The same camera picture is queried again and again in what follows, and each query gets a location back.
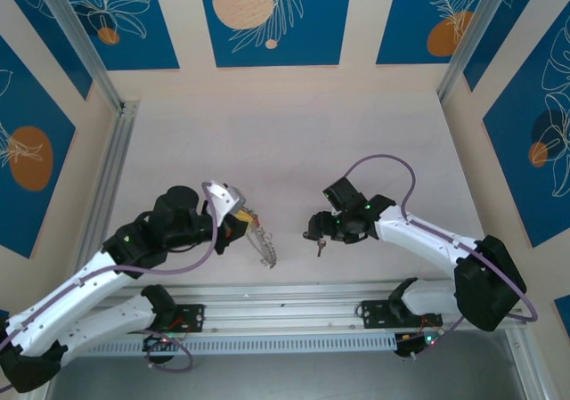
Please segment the metal key plate with rings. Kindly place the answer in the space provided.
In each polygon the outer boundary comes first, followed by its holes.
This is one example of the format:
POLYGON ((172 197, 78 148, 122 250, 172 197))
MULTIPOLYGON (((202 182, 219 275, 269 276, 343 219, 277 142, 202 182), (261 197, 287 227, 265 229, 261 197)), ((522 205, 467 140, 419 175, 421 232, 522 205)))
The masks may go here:
POLYGON ((269 269, 273 269, 278 260, 277 252, 273 246, 272 235, 265 230, 256 213, 250 213, 247 238, 255 251, 260 255, 260 262, 269 269))

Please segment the black controller board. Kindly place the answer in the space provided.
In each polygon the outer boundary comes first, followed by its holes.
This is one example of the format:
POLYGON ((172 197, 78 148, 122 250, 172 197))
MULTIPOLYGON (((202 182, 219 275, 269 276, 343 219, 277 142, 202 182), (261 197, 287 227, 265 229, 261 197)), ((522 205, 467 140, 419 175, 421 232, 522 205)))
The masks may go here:
POLYGON ((142 341, 142 351, 145 355, 153 356, 158 353, 174 353, 179 347, 164 337, 149 335, 142 341))
POLYGON ((402 358, 414 358, 432 347, 442 336, 442 331, 419 333, 396 333, 395 354, 402 358))

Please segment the blue panel with beige circle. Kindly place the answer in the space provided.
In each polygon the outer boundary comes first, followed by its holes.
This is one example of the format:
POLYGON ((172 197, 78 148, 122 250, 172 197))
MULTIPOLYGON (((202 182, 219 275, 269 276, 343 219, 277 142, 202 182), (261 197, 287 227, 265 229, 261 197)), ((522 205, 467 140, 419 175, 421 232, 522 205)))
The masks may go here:
POLYGON ((336 66, 349 0, 202 0, 216 66, 336 66))

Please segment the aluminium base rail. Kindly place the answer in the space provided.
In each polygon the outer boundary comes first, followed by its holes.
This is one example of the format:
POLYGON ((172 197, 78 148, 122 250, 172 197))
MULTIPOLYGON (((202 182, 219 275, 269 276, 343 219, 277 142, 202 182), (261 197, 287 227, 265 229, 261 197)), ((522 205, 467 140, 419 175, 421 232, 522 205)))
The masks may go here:
POLYGON ((385 299, 395 282, 167 285, 178 304, 205 307, 203 336, 340 334, 364 331, 355 310, 385 299))

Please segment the aluminium side rail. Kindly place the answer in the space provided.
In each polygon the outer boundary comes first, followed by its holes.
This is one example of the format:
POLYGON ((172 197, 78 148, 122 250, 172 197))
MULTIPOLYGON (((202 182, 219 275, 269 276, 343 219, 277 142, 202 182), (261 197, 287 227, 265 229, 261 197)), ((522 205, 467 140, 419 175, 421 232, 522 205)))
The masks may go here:
POLYGON ((112 128, 72 273, 80 271, 106 239, 139 105, 125 102, 112 128))

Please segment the blue floral wall panel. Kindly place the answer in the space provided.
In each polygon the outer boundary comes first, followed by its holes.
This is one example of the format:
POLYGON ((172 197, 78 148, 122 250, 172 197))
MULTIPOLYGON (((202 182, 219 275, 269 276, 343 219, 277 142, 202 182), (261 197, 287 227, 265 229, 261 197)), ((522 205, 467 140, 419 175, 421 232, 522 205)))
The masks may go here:
POLYGON ((0 246, 32 257, 75 132, 0 37, 0 246))
POLYGON ((502 0, 463 70, 473 92, 530 0, 502 0))
POLYGON ((178 69, 159 0, 68 0, 108 70, 178 69))
POLYGON ((484 126, 531 245, 570 228, 570 12, 549 27, 484 126))
POLYGON ((86 100, 93 79, 65 36, 45 0, 14 0, 59 63, 70 82, 86 100))
POLYGON ((480 0, 392 0, 378 65, 447 63, 480 0))
POLYGON ((554 304, 562 323, 570 330, 570 294, 556 298, 554 304))

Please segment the aluminium frame post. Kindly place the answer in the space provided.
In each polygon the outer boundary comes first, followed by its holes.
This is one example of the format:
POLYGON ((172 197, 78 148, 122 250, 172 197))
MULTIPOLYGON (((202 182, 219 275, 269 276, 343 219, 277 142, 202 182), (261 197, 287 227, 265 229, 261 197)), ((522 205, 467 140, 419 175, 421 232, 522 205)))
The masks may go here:
POLYGON ((99 86, 104 99, 121 114, 124 102, 69 0, 44 1, 94 83, 99 86))
POLYGON ((437 97, 442 106, 451 97, 454 87, 479 45, 501 2, 502 0, 481 0, 474 11, 467 30, 451 57, 444 76, 436 89, 437 97))
POLYGON ((509 348, 517 368, 517 374, 525 392, 526 400, 547 400, 542 390, 531 352, 525 341, 524 333, 519 329, 508 329, 506 335, 509 348))

